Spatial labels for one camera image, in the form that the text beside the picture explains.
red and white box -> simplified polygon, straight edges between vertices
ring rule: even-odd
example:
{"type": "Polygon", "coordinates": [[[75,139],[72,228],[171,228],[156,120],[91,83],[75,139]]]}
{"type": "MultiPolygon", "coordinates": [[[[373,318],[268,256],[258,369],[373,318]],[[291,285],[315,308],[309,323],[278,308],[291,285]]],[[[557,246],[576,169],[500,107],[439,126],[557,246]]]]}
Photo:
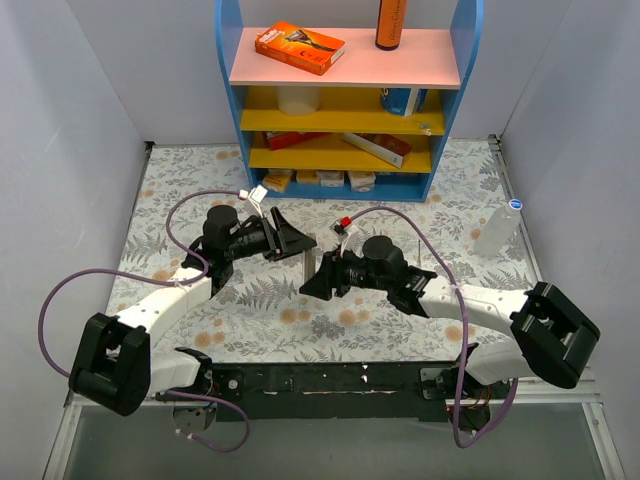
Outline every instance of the red and white box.
{"type": "Polygon", "coordinates": [[[269,150],[279,150],[312,138],[329,135],[328,132],[262,132],[269,150]]]}

white cup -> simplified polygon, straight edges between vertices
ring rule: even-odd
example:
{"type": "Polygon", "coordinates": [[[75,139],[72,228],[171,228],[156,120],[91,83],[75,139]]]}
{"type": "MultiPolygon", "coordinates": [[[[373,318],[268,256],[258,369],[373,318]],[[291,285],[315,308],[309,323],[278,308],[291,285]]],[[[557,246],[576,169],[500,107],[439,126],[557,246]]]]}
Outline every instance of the white cup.
{"type": "Polygon", "coordinates": [[[310,115],[320,106],[320,87],[277,87],[277,95],[285,115],[310,115]]]}

pink shelf top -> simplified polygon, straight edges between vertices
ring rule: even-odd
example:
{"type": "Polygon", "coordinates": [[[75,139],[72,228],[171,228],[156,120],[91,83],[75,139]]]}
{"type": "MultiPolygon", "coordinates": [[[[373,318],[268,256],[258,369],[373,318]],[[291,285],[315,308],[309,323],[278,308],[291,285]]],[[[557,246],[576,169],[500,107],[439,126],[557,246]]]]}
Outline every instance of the pink shelf top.
{"type": "Polygon", "coordinates": [[[311,28],[346,42],[344,55],[324,75],[315,75],[256,53],[256,36],[245,28],[231,70],[231,85],[424,87],[455,90],[460,77],[449,30],[405,29],[396,50],[375,46],[372,28],[311,28]]]}

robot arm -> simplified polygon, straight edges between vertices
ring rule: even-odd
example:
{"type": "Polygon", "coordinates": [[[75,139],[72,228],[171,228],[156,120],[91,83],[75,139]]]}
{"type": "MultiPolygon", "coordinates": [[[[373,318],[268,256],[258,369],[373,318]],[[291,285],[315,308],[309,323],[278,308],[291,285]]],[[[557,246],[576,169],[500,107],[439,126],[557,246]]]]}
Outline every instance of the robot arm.
{"type": "MultiPolygon", "coordinates": [[[[343,245],[356,243],[357,228],[349,219],[333,228],[343,245]]],[[[330,300],[351,287],[385,291],[389,302],[409,315],[462,319],[456,287],[434,272],[408,265],[386,236],[369,238],[362,257],[342,247],[326,252],[300,293],[330,300]]],[[[506,291],[464,285],[460,291],[471,323],[509,337],[469,347],[469,389],[536,375],[561,388],[575,387],[600,331],[557,287],[538,282],[530,291],[506,291]]],[[[448,385],[443,388],[449,389],[454,376],[445,377],[448,385]]]]}
{"type": "Polygon", "coordinates": [[[220,291],[233,274],[234,260],[261,253],[267,260],[278,261],[316,246],[276,207],[271,209],[273,225],[262,215],[259,203],[266,191],[261,189],[247,193],[247,206],[254,215],[242,223],[230,206],[209,210],[203,235],[190,247],[207,260],[206,277],[181,284],[203,270],[200,260],[187,255],[171,279],[174,287],[154,291],[117,316],[97,313],[89,319],[69,376],[71,390],[121,415],[133,413],[147,396],[169,388],[195,385],[209,391],[209,357],[178,348],[152,360],[152,347],[189,310],[220,291]]]}

glass panel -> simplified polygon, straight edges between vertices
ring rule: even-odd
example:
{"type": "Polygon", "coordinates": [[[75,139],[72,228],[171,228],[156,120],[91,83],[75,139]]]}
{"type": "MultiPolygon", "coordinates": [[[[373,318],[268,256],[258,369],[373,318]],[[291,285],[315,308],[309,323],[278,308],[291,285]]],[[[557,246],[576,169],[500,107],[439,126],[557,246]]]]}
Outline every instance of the glass panel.
{"type": "MultiPolygon", "coordinates": [[[[243,428],[213,424],[204,435],[231,444],[243,428]]],[[[580,404],[516,404],[466,451],[450,432],[406,419],[264,420],[252,428],[248,444],[225,455],[176,435],[171,407],[127,418],[84,407],[65,478],[604,478],[580,404]]]]}

